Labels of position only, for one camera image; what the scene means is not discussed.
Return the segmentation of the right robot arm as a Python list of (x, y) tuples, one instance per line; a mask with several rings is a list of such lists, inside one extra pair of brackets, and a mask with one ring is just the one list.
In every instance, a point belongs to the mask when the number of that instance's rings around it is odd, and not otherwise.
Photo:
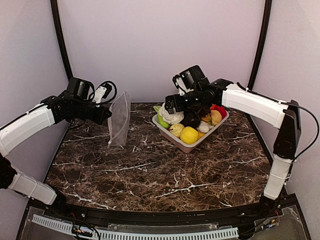
[(294, 100), (274, 99), (226, 79), (209, 82), (198, 65), (175, 75), (172, 81), (179, 93), (165, 98), (164, 108), (169, 114), (217, 105), (257, 117), (278, 129), (273, 145), (273, 162), (263, 191), (265, 198), (276, 200), (290, 177), (294, 161), (299, 157), (296, 152), (302, 132), (302, 106)]

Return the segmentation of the clear dotted zip top bag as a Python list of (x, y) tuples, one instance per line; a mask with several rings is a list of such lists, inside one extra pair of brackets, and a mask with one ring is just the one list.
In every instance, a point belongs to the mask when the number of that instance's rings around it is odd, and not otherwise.
[(110, 140), (108, 147), (126, 145), (131, 118), (131, 97), (124, 91), (111, 104), (112, 115), (107, 120)]

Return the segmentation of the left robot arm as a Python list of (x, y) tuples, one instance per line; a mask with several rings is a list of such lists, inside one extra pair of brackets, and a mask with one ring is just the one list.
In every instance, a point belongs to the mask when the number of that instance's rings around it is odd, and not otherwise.
[(87, 80), (72, 77), (66, 90), (58, 96), (49, 96), (31, 110), (0, 128), (0, 187), (10, 189), (47, 206), (58, 202), (60, 194), (49, 185), (26, 175), (6, 158), (9, 153), (36, 133), (61, 121), (89, 120), (101, 125), (112, 116), (106, 99), (117, 94), (112, 81), (98, 88)]

